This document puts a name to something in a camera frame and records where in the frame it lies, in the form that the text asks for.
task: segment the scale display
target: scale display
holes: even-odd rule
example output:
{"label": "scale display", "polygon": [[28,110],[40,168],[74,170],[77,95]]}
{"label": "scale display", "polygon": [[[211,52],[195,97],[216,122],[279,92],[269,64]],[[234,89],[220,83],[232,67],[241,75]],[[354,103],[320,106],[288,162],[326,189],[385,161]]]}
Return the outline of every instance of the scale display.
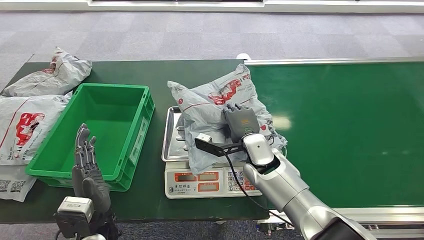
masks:
{"label": "scale display", "polygon": [[245,196],[241,187],[250,196],[262,195],[244,176],[242,167],[235,167],[234,176],[229,167],[216,167],[199,175],[188,169],[165,170],[165,194],[169,199],[223,198]]}

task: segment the package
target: package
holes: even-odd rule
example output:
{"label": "package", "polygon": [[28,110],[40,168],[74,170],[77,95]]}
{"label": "package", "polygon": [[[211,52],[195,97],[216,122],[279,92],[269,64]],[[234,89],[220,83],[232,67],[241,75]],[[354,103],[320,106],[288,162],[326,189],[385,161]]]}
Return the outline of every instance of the package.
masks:
{"label": "package", "polygon": [[50,68],[31,73],[3,90],[6,97],[65,95],[90,75],[93,64],[80,60],[59,47],[54,50]]}
{"label": "package", "polygon": [[25,173],[27,166],[0,166],[0,199],[23,202],[36,178]]}
{"label": "package", "polygon": [[[197,149],[195,138],[202,133],[211,136],[214,143],[232,143],[224,131],[227,121],[223,109],[228,103],[252,108],[259,122],[259,133],[273,148],[281,150],[287,144],[286,139],[275,131],[272,116],[258,100],[250,71],[243,64],[238,65],[235,71],[193,89],[173,81],[168,81],[168,87],[182,112],[188,163],[195,175],[207,171],[214,164],[227,162],[225,156],[216,157]],[[229,157],[232,162],[247,159],[244,152],[233,153]]]}
{"label": "package", "polygon": [[71,97],[0,98],[0,165],[28,164]]}

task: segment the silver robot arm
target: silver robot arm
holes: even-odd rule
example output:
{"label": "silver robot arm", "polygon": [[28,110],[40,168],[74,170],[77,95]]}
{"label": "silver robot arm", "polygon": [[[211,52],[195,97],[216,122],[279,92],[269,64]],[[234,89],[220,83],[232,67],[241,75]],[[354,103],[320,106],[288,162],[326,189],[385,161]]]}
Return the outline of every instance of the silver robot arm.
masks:
{"label": "silver robot arm", "polygon": [[376,239],[360,224],[340,215],[309,191],[296,167],[259,134],[258,119],[251,108],[229,103],[223,114],[233,143],[213,143],[210,136],[199,134],[196,147],[217,157],[246,151],[244,175],[279,212],[284,211],[306,240]]}
{"label": "silver robot arm", "polygon": [[306,240],[375,240],[357,222],[340,215],[319,200],[299,171],[265,137],[253,133],[242,138],[250,161],[244,175],[283,212]]}

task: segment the green bin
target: green bin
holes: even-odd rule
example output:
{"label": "green bin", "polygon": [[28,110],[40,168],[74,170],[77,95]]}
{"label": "green bin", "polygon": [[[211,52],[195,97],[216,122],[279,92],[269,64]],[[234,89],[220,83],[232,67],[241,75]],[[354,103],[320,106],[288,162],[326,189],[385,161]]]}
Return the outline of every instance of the green bin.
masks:
{"label": "green bin", "polygon": [[82,123],[96,136],[96,160],[111,191],[127,191],[155,109],[149,87],[83,83],[43,140],[26,173],[72,187],[75,137]]}

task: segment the green table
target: green table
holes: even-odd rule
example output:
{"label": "green table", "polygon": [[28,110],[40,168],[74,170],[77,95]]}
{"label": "green table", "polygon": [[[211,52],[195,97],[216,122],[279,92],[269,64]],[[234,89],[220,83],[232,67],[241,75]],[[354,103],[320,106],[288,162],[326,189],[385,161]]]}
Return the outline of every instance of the green table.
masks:
{"label": "green table", "polygon": [[[259,99],[289,141],[288,159],[331,207],[424,205],[424,62],[403,61],[246,63]],[[164,193],[161,149],[166,112],[175,105],[166,82],[192,88],[233,71],[239,63],[93,64],[86,82],[148,85],[156,105],[130,190],[111,194],[121,221],[268,218],[245,197],[170,200]],[[11,83],[46,67],[26,63]],[[0,223],[50,222],[62,199],[72,194],[71,189],[37,181],[24,203],[0,200]],[[256,200],[267,204],[263,196]]]}

